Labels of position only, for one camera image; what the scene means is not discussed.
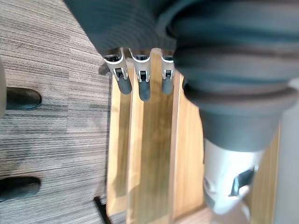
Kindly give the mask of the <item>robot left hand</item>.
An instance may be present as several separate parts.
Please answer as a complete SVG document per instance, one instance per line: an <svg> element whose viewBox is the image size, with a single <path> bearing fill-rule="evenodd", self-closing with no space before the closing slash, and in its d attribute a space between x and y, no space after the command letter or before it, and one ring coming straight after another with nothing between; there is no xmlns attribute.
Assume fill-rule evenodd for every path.
<svg viewBox="0 0 299 224"><path fill-rule="evenodd" d="M296 0L67 0L119 89L132 90L124 50L135 63L141 99L150 98L150 51L162 53L162 88L177 70L199 108L204 198L216 214L249 192L262 156L298 91Z"/></svg>

